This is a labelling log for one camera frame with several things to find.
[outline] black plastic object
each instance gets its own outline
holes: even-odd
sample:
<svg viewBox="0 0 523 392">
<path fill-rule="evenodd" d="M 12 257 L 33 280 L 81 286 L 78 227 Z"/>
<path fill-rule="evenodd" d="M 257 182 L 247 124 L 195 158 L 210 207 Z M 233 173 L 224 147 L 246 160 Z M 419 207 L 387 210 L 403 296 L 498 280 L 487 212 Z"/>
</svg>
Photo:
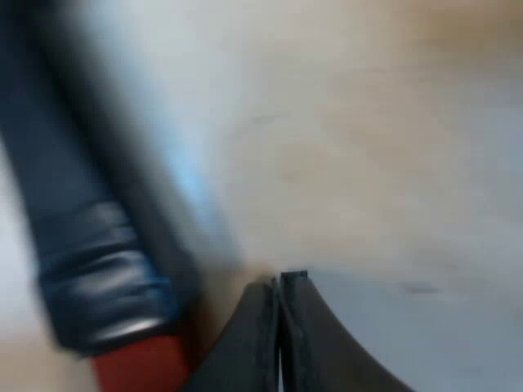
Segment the black plastic object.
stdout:
<svg viewBox="0 0 523 392">
<path fill-rule="evenodd" d="M 96 81 L 99 69 L 92 64 L 97 62 L 97 57 L 89 51 L 88 38 L 71 16 L 77 6 L 74 2 L 18 0 L 17 4 L 32 44 L 38 47 L 50 71 L 49 77 L 60 94 L 62 105 L 78 124 L 90 152 L 103 167 L 111 189 L 126 209 L 154 267 L 171 280 L 179 308 L 187 314 L 200 294 L 199 272 L 180 239 L 178 228 L 169 219 L 172 212 L 166 210 L 172 204 L 164 206 L 160 202 L 162 194 L 144 170 L 141 158 L 147 153 L 133 149 L 128 140 L 131 133 L 128 126 L 140 127 L 147 135 L 148 127 L 154 124 L 129 124 L 125 114 L 120 113 L 119 103 L 108 98 L 103 83 Z"/>
<path fill-rule="evenodd" d="M 92 160 L 22 18 L 7 6 L 0 7 L 0 131 L 59 343 L 99 354 L 170 329 L 181 311 L 170 282 Z"/>
<path fill-rule="evenodd" d="M 281 275 L 286 392 L 407 392 L 340 324 L 306 271 Z"/>
<path fill-rule="evenodd" d="M 279 301 L 271 285 L 250 283 L 217 343 L 181 392 L 276 392 Z"/>
</svg>

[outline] white surface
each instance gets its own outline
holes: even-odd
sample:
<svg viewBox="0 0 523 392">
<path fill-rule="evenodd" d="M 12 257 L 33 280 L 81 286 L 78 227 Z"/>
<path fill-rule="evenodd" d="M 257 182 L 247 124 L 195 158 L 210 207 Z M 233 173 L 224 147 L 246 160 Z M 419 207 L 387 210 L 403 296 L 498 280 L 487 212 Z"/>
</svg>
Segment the white surface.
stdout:
<svg viewBox="0 0 523 392">
<path fill-rule="evenodd" d="M 523 388 L 513 3 L 69 10 L 207 271 L 208 341 L 249 279 L 310 267 L 355 336 L 411 386 Z"/>
</svg>

